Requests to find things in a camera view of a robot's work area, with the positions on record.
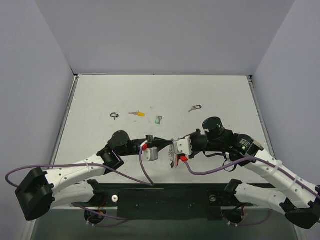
table surface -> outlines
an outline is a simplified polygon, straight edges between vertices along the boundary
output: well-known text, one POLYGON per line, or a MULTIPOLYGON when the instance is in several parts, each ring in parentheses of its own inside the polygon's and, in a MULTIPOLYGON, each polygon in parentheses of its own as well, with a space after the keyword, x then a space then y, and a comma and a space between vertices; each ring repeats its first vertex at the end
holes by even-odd
MULTIPOLYGON (((209 117, 219 117, 226 129, 246 134, 268 149, 257 108, 246 76, 154 76, 154 75, 80 75, 61 138, 55 164, 71 164, 101 150, 118 130, 130 139, 153 135, 177 139, 201 129, 209 117), (188 112, 192 105, 202 109, 188 112), (140 111, 144 117, 128 114, 140 111), (110 114, 116 112, 114 120, 110 114), (155 124, 156 116, 163 117, 155 124)), ((118 170, 148 181, 139 157, 122 157, 118 170)), ((206 158, 199 153, 189 164, 196 172, 222 166, 223 157, 206 158)), ((237 167, 234 172, 220 171, 206 176, 191 175, 184 164, 171 168, 169 147, 159 152, 156 161, 144 161, 155 183, 266 183, 257 174, 237 167)), ((134 183, 115 173, 95 177, 99 183, 134 183)))

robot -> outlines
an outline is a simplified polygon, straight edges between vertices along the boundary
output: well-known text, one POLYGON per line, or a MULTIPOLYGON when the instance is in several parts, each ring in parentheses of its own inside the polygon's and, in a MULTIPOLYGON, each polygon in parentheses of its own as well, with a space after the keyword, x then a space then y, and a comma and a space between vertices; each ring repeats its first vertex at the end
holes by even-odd
MULTIPOLYGON (((287 169, 282 161, 274 159, 256 140, 245 134, 233 133, 225 129, 221 119, 210 117, 202 124, 204 134, 199 129, 180 139, 165 140, 152 135, 142 139, 131 140, 125 131, 117 131, 107 145, 97 154, 69 165, 55 165, 54 168, 42 170, 33 168, 19 186, 16 186, 15 195, 19 201, 27 221, 35 220, 46 214, 51 208, 66 204, 73 204, 85 210, 86 207, 98 207, 102 203, 105 207, 118 207, 118 220, 126 222, 130 219, 169 219, 161 213, 164 207, 172 206, 171 213, 176 213, 177 219, 192 219, 207 217, 208 220, 223 217, 233 223, 240 223, 242 218, 233 214, 233 211, 222 210, 221 207, 257 205, 277 211, 285 215, 292 224, 310 229, 320 219, 320 188, 307 182, 287 169), (192 184, 188 186, 172 187, 171 184, 154 184, 143 168, 142 158, 149 161, 158 159, 158 152, 170 146, 177 160, 185 163, 189 172, 194 175, 206 175, 222 170, 223 167, 207 172, 194 172, 188 160, 199 153, 218 152, 224 156, 230 166, 241 166, 253 171, 270 184, 247 184, 240 180, 231 179, 226 184, 192 184), (96 180, 87 180, 111 172, 118 172, 124 161, 122 156, 139 155, 140 164, 150 183, 127 184, 99 184, 96 180), (180 195, 190 201, 186 205, 180 195), (159 207, 153 217, 150 213, 152 197, 160 196, 167 205, 159 207), (146 207, 144 213, 136 202, 142 202, 146 207)), ((92 224, 99 223, 106 217, 105 211, 86 211, 85 219, 92 224)))

black cylindrical cap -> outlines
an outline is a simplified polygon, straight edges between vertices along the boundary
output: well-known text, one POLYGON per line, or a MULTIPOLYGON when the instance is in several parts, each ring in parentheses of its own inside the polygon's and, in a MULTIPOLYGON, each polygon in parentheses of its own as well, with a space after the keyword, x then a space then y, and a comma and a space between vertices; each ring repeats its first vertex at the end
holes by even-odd
POLYGON ((225 131, 221 119, 217 116, 213 116, 205 120, 202 127, 209 141, 220 138, 225 131))

white round knob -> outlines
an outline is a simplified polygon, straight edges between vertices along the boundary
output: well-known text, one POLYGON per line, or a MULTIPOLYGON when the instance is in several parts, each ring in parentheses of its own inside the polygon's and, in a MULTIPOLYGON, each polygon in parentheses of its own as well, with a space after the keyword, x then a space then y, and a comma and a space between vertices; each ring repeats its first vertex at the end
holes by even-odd
POLYGON ((117 195, 113 195, 111 199, 112 199, 112 202, 114 202, 114 203, 118 202, 118 196, 117 195))

white tabletop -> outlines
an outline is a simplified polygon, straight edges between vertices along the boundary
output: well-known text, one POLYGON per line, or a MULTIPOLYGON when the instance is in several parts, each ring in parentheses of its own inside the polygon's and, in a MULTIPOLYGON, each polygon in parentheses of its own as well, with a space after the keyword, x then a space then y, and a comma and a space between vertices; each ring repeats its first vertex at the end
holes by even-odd
MULTIPOLYGON (((263 128, 246 76, 153 76, 153 75, 80 75, 55 164, 79 162, 101 150, 118 130, 130 139, 153 135, 177 139, 202 129, 209 117, 219 117, 226 129, 246 134, 268 149, 263 128), (202 109, 188 112, 192 105, 202 109), (144 117, 128 114, 140 111, 144 117), (110 114, 116 112, 114 120, 110 114), (156 116, 163 117, 155 124, 156 116)), ((234 172, 221 171, 206 176, 191 175, 184 164, 170 167, 169 147, 159 152, 156 161, 144 166, 155 183, 266 183, 253 172, 238 166, 234 172)), ((118 170, 148 181, 139 157, 123 156, 118 170)), ((196 172, 222 166, 222 157, 206 158, 199 153, 189 164, 196 172)), ((135 183, 115 173, 95 177, 99 183, 135 183)))

